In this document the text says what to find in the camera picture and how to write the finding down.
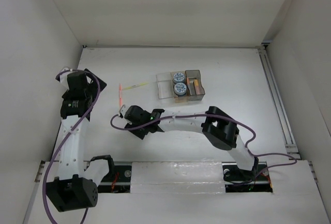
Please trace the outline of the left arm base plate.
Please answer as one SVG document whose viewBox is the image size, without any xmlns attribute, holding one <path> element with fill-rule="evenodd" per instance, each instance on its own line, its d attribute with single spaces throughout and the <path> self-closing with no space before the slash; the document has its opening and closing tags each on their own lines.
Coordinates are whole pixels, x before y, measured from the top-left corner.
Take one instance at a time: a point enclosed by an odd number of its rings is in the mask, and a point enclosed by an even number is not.
<svg viewBox="0 0 331 224">
<path fill-rule="evenodd" d="M 102 179 L 98 193 L 130 193 L 131 175 L 131 163 L 115 165 L 115 173 Z"/>
</svg>

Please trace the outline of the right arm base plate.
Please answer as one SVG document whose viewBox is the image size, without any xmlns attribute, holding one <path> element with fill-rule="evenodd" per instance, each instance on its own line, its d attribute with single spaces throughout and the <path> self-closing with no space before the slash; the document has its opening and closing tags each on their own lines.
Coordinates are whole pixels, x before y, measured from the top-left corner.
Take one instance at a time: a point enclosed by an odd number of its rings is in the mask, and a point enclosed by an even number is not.
<svg viewBox="0 0 331 224">
<path fill-rule="evenodd" d="M 260 163 L 257 172 L 262 171 L 258 176 L 244 176 L 236 163 L 223 163 L 223 180 L 225 181 L 226 193 L 252 193 L 252 192 L 273 192 L 266 163 Z"/>
</svg>

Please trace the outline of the orange cap highlighter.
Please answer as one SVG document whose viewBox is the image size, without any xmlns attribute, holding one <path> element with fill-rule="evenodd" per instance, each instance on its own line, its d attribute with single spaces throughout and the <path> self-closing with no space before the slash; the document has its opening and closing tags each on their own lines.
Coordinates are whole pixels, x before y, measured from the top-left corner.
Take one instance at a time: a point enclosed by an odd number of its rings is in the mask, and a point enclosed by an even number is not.
<svg viewBox="0 0 331 224">
<path fill-rule="evenodd" d="M 198 80 L 194 79 L 193 83 L 194 83 L 195 94 L 200 95 L 201 92 L 200 92 L 200 86 Z"/>
</svg>

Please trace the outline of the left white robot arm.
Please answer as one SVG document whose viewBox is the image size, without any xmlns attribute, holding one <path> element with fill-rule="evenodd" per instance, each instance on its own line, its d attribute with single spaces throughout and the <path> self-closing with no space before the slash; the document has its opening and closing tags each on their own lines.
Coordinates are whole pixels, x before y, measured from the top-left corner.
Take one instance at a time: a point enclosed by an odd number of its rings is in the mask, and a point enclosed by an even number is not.
<svg viewBox="0 0 331 224">
<path fill-rule="evenodd" d="M 43 181 L 43 199 L 51 201 L 59 212 L 95 207 L 98 186 L 102 180 L 115 176 L 115 165 L 110 155 L 93 157 L 84 164 L 84 144 L 91 112 L 106 83 L 88 69 L 64 68 L 56 80 L 66 87 L 60 110 L 62 141 L 52 160 L 58 169 L 51 182 Z"/>
</svg>

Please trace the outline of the blue cleaning gel jar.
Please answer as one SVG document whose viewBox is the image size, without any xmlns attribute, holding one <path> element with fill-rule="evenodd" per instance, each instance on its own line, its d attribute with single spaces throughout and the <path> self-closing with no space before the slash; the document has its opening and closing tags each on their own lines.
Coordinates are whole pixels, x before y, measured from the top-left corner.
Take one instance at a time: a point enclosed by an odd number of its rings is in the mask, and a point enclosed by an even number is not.
<svg viewBox="0 0 331 224">
<path fill-rule="evenodd" d="M 178 97 L 184 96 L 187 94 L 187 85 L 185 83 L 176 83 L 173 86 L 174 94 Z"/>
</svg>

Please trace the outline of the yellow slim pen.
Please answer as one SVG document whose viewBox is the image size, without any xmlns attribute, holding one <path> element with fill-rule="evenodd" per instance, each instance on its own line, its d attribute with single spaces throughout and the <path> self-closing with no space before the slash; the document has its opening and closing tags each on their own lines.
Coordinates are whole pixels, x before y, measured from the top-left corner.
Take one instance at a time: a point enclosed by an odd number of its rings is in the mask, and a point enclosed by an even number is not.
<svg viewBox="0 0 331 224">
<path fill-rule="evenodd" d="M 133 89 L 133 88 L 137 88 L 137 87 L 141 87 L 141 86 L 145 86 L 145 85 L 148 85 L 148 82 L 139 83 L 139 84 L 135 84 L 135 85 L 128 86 L 128 87 L 123 87 L 122 90 L 126 91 L 126 90 L 129 90 L 129 89 Z"/>
</svg>

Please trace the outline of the red slim pen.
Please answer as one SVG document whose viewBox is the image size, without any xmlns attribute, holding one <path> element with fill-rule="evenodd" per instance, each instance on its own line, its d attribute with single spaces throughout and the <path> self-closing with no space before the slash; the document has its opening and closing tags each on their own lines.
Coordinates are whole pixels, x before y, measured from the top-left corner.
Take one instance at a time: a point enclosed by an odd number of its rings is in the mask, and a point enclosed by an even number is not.
<svg viewBox="0 0 331 224">
<path fill-rule="evenodd" d="M 123 100 L 122 100 L 122 84 L 119 84 L 119 109 L 121 109 L 122 105 L 123 105 Z"/>
</svg>

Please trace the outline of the yellow-orange cap highlighter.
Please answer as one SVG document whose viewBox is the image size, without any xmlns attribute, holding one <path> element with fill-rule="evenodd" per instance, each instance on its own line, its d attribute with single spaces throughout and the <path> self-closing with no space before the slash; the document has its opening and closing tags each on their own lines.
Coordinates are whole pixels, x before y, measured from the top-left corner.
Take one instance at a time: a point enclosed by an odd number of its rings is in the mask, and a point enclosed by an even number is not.
<svg viewBox="0 0 331 224">
<path fill-rule="evenodd" d="M 187 86 L 188 86 L 188 89 L 189 89 L 189 92 L 190 92 L 190 95 L 195 95 L 196 92 L 195 92 L 195 88 L 194 88 L 194 79 L 193 78 L 188 78 L 187 79 Z"/>
</svg>

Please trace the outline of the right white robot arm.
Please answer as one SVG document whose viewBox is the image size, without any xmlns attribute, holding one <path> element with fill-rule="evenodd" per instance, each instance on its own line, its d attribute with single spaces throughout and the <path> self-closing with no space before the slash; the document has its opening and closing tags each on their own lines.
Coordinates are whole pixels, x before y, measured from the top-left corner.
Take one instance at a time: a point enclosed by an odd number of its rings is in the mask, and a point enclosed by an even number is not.
<svg viewBox="0 0 331 224">
<path fill-rule="evenodd" d="M 125 126 L 140 139 L 148 133 L 187 131 L 203 134 L 213 147 L 227 151 L 239 170 L 239 181 L 252 181 L 258 173 L 257 158 L 248 152 L 233 119 L 217 107 L 209 107 L 202 113 L 180 113 L 165 109 L 147 112 L 139 106 L 122 106 L 120 117 Z"/>
</svg>

